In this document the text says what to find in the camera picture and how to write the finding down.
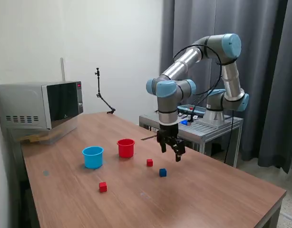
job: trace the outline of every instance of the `red cube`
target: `red cube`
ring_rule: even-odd
[[[153,166],[154,162],[152,161],[152,159],[147,159],[147,166]]]
[[[101,182],[101,183],[99,184],[99,191],[100,191],[100,192],[105,192],[105,191],[107,191],[107,184],[106,184],[106,182]]]

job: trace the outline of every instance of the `microwave oven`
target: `microwave oven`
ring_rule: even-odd
[[[0,124],[50,130],[83,112],[81,82],[0,85]]]

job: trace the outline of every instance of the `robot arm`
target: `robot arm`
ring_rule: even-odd
[[[206,108],[209,111],[223,110],[223,107],[231,110],[245,109],[248,95],[240,87],[235,62],[241,53],[241,41],[236,34],[201,38],[187,48],[186,52],[157,79],[150,79],[146,84],[147,92],[157,96],[160,121],[157,141],[162,147],[162,152],[166,151],[166,143],[172,147],[177,162],[185,153],[184,142],[177,137],[177,104],[196,91],[196,85],[192,80],[181,79],[195,63],[205,58],[216,58],[216,53],[211,49],[221,60],[225,90],[216,90],[209,96]]]

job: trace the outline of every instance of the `wooden table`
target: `wooden table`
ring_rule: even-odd
[[[115,115],[84,114],[54,145],[22,145],[41,228],[276,227],[285,190],[188,148],[175,162],[171,149],[140,140],[152,135]],[[131,159],[118,157],[122,138],[136,141]],[[97,170],[84,167],[91,145],[105,149]]]

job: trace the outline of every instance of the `red cup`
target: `red cup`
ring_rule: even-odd
[[[131,158],[133,156],[133,147],[135,141],[133,139],[121,139],[117,142],[118,155],[121,158]]]

